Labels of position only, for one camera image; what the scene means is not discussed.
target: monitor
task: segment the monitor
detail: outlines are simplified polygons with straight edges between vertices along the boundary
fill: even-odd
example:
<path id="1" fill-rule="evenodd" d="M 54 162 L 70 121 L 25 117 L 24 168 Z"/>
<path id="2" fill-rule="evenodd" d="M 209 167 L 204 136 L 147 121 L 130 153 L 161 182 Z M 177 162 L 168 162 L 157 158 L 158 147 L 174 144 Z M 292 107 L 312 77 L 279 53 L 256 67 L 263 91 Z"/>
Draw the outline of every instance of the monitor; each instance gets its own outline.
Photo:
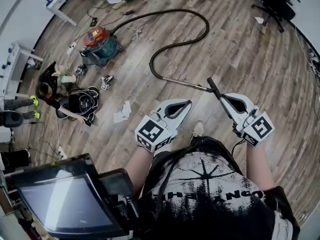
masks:
<path id="1" fill-rule="evenodd" d="M 94 183 L 97 175 L 91 160 L 77 159 L 12 178 L 24 203 L 51 236 L 85 240 L 126 235 Z"/>

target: vacuum hose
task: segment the vacuum hose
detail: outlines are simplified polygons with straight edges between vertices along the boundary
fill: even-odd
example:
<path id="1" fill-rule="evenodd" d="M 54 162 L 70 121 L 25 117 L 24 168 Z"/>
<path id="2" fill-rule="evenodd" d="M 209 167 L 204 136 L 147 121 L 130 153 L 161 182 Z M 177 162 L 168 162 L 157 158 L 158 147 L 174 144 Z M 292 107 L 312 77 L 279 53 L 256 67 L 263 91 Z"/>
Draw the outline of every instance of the vacuum hose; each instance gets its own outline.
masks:
<path id="1" fill-rule="evenodd" d="M 209 83 L 209 85 L 211 86 L 211 88 L 206 88 L 206 87 L 203 87 L 199 84 L 193 84 L 193 83 L 190 83 L 190 82 L 185 82 L 185 81 L 180 81 L 178 79 L 174 79 L 174 78 L 169 78 L 169 77 L 165 77 L 165 76 L 162 76 L 162 75 L 159 75 L 156 70 L 155 70 L 155 58 L 161 53 L 163 52 L 164 50 L 167 50 L 167 49 L 170 49 L 170 48 L 173 48 L 173 47 L 177 47 L 177 46 L 185 46 L 185 45 L 190 45 L 190 44 L 193 44 L 193 43 L 196 43 L 196 42 L 199 42 L 200 40 L 204 39 L 206 37 L 206 35 L 209 33 L 209 30 L 210 30 L 210 25 L 209 25 L 209 22 L 208 20 L 203 16 L 201 15 L 200 13 L 196 12 L 196 11 L 193 11 L 193 10 L 188 10 L 188 9 L 168 9 L 168 10 L 159 10 L 159 11 L 154 11 L 154 12 L 150 12 L 150 13 L 147 13 L 147 14 L 143 14 L 143 15 L 140 15 L 140 16 L 137 16 L 137 17 L 134 17 L 134 18 L 131 18 L 131 19 L 128 19 L 124 22 L 122 22 L 121 24 L 119 24 L 118 26 L 116 26 L 114 29 L 112 29 L 110 31 L 110 35 L 114 35 L 114 33 L 120 29 L 121 27 L 123 27 L 124 25 L 130 23 L 130 22 L 133 22 L 133 21 L 136 21 L 136 20 L 139 20 L 141 18 L 144 18 L 144 17 L 148 17 L 148 16 L 152 16 L 152 15 L 159 15 L 159 14 L 166 14 L 166 13 L 175 13 L 175 12 L 185 12 L 185 13 L 190 13 L 190 14 L 193 14 L 193 15 L 196 15 L 198 17 L 200 17 L 204 23 L 205 23 L 205 31 L 204 33 L 193 39 L 193 40 L 189 40 L 189 41 L 185 41 L 185 42 L 178 42 L 178 43 L 173 43 L 173 44 L 169 44 L 167 46 L 164 46 L 162 48 L 160 48 L 159 50 L 157 50 L 151 57 L 150 59 L 150 62 L 149 62 L 149 66 L 150 66 L 150 69 L 151 69 L 151 72 L 152 74 L 154 74 L 154 76 L 156 78 L 159 78 L 161 80 L 165 80 L 165 81 L 168 81 L 168 82 L 172 82 L 172 83 L 176 83 L 176 84 L 180 84 L 180 85 L 184 85 L 184 86 L 189 86 L 189 87 L 192 87 L 192 88 L 195 88 L 195 89 L 198 89 L 198 90 L 202 90 L 202 91 L 205 91 L 205 92 L 209 92 L 209 93 L 212 93 L 214 90 L 213 90 L 213 86 L 211 85 L 211 82 L 213 83 L 212 79 L 211 78 L 208 78 L 207 81 Z"/>

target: white paper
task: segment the white paper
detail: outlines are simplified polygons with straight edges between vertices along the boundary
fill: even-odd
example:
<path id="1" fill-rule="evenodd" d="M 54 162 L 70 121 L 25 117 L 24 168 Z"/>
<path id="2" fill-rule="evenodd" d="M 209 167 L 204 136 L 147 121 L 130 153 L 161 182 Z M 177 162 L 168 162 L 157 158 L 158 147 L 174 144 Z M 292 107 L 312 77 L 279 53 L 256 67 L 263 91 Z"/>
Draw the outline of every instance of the white paper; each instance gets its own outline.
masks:
<path id="1" fill-rule="evenodd" d="M 124 120 L 128 120 L 131 112 L 130 102 L 127 100 L 124 102 L 122 111 L 113 114 L 113 122 L 117 124 Z"/>
<path id="2" fill-rule="evenodd" d="M 264 19 L 260 17 L 254 17 L 259 24 L 264 23 Z"/>

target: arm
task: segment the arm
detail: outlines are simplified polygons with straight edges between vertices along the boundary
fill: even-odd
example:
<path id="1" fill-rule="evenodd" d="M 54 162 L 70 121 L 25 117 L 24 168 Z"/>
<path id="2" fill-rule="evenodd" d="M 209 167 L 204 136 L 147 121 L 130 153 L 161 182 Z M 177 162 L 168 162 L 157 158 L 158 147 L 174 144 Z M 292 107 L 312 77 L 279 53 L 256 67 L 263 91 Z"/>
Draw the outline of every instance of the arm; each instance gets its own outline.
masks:
<path id="1" fill-rule="evenodd" d="M 133 156 L 124 167 L 132 181 L 133 191 L 136 195 L 140 194 L 145 184 L 153 159 L 154 154 L 150 153 L 145 148 L 138 146 Z"/>
<path id="2" fill-rule="evenodd" d="M 69 117 L 78 119 L 81 123 L 85 123 L 85 121 L 86 121 L 86 118 L 84 116 L 73 113 L 73 112 L 69 111 L 68 109 L 65 109 L 63 106 L 60 106 L 58 110 Z"/>
<path id="3" fill-rule="evenodd" d="M 263 144 L 257 147 L 246 145 L 246 177 L 262 191 L 275 187 Z"/>

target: wooden floor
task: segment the wooden floor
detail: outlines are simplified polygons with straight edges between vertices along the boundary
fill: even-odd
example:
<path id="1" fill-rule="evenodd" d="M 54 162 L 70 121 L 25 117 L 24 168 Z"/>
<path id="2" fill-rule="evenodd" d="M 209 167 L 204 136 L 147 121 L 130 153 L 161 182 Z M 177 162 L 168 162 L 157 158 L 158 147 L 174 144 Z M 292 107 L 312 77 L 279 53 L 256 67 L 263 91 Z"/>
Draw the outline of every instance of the wooden floor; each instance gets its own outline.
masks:
<path id="1" fill-rule="evenodd" d="M 283 23 L 285 32 L 280 34 L 273 20 L 267 26 L 258 24 L 255 17 L 266 17 L 264 12 L 251 9 L 256 0 L 133 0 L 114 11 L 92 9 L 99 24 L 120 18 L 120 12 L 134 10 L 107 26 L 112 29 L 122 21 L 149 12 L 185 8 L 203 14 L 210 23 L 208 36 L 193 45 L 176 47 L 163 52 L 155 61 L 155 69 L 162 75 L 207 86 L 206 79 L 213 77 L 222 92 L 235 92 L 248 96 L 261 111 L 266 111 L 276 129 L 266 143 L 272 175 L 277 185 L 284 187 L 297 218 L 309 213 L 320 199 L 320 126 L 313 111 L 316 86 L 299 46 L 295 29 Z M 53 61 L 67 65 L 68 44 L 90 29 L 87 9 L 104 6 L 100 0 L 71 0 L 63 11 L 78 27 L 54 18 L 40 39 L 36 54 L 44 57 L 42 70 Z M 108 91 L 100 91 L 100 106 L 96 121 L 88 127 L 77 121 L 59 120 L 60 144 L 68 156 L 90 153 L 99 172 L 122 167 L 136 148 L 134 130 L 145 114 L 167 99 L 192 100 L 192 111 L 178 132 L 174 147 L 189 143 L 196 120 L 205 122 L 205 134 L 221 140 L 231 150 L 239 141 L 232 133 L 228 118 L 213 94 L 193 88 L 168 83 L 155 78 L 149 69 L 152 54 L 164 45 L 199 36 L 205 29 L 201 20 L 190 14 L 177 12 L 152 16 L 133 22 L 129 26 L 143 30 L 137 43 L 131 43 L 134 30 L 124 29 L 118 40 L 125 47 L 103 69 L 91 66 L 79 85 L 100 87 L 100 77 L 114 75 Z M 298 35 L 304 51 L 306 42 Z M 83 48 L 80 38 L 77 49 Z M 72 71 L 81 63 L 78 52 L 69 60 Z M 21 92 L 34 94 L 40 72 L 28 71 L 21 85 Z M 129 100 L 132 113 L 128 120 L 113 122 L 113 114 Z M 40 103 L 41 121 L 46 131 L 43 140 L 57 150 L 58 136 L 55 110 Z M 35 165 L 50 163 L 54 155 L 50 147 L 39 142 L 42 124 L 25 124 L 15 131 L 19 147 L 31 146 Z M 235 150 L 235 159 L 246 170 L 246 146 Z"/>

